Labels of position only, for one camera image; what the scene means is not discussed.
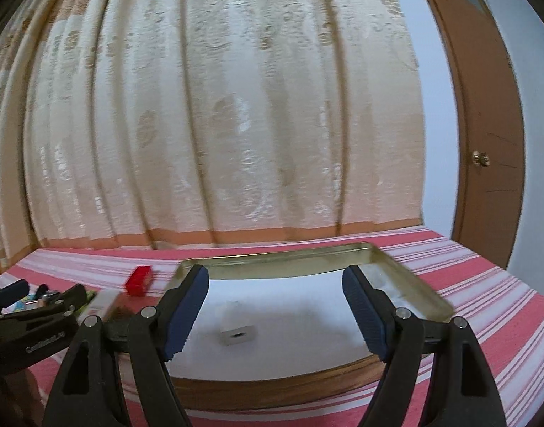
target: door knob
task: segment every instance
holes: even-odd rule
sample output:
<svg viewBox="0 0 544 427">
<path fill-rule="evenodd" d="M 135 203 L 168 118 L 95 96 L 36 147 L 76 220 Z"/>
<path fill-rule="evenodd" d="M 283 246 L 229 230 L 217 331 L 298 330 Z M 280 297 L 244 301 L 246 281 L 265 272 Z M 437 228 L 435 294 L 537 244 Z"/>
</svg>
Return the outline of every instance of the door knob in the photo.
<svg viewBox="0 0 544 427">
<path fill-rule="evenodd" d="M 489 156 L 486 153 L 480 151 L 472 152 L 472 162 L 478 167 L 488 167 L 491 165 L 491 159 L 489 158 Z"/>
</svg>

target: curtain floral pattern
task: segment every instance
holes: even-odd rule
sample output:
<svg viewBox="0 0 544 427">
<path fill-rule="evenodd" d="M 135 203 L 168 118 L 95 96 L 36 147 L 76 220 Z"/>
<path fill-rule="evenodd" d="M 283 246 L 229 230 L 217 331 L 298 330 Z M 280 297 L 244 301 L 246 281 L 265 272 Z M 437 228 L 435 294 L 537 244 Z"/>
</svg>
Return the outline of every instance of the curtain floral pattern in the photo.
<svg viewBox="0 0 544 427">
<path fill-rule="evenodd" d="M 420 221 L 398 0 L 25 0 L 0 37 L 0 259 Z"/>
</svg>

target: red block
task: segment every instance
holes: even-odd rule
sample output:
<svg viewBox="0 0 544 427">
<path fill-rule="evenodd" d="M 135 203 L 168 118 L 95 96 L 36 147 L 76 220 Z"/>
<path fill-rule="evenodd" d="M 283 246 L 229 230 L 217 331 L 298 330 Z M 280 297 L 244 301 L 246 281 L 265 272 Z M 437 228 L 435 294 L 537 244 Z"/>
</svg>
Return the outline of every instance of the red block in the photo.
<svg viewBox="0 0 544 427">
<path fill-rule="evenodd" d="M 126 292 L 134 297 L 143 297 L 153 279 L 151 267 L 137 267 L 126 281 Z"/>
</svg>

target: floral patterned curtain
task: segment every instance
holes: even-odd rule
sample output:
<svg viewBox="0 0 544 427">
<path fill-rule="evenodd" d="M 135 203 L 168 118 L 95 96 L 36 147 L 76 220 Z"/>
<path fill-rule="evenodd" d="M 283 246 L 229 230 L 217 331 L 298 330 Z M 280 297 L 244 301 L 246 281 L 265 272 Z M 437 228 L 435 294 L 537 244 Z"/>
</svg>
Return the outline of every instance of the floral patterned curtain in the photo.
<svg viewBox="0 0 544 427">
<path fill-rule="evenodd" d="M 0 37 L 8 259 L 415 225 L 423 156 L 397 0 L 25 0 Z"/>
</svg>

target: brown wooden door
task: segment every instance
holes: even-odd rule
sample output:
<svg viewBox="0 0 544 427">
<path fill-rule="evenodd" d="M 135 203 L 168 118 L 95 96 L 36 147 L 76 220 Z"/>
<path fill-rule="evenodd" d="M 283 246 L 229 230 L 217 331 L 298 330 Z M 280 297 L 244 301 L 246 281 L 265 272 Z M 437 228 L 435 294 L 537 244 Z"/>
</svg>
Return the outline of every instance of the brown wooden door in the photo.
<svg viewBox="0 0 544 427">
<path fill-rule="evenodd" d="M 523 118 L 513 69 L 483 0 L 428 2 L 448 54 L 460 121 L 460 183 L 452 237 L 506 268 L 524 185 Z M 472 163 L 475 150 L 489 156 L 488 167 Z"/>
</svg>

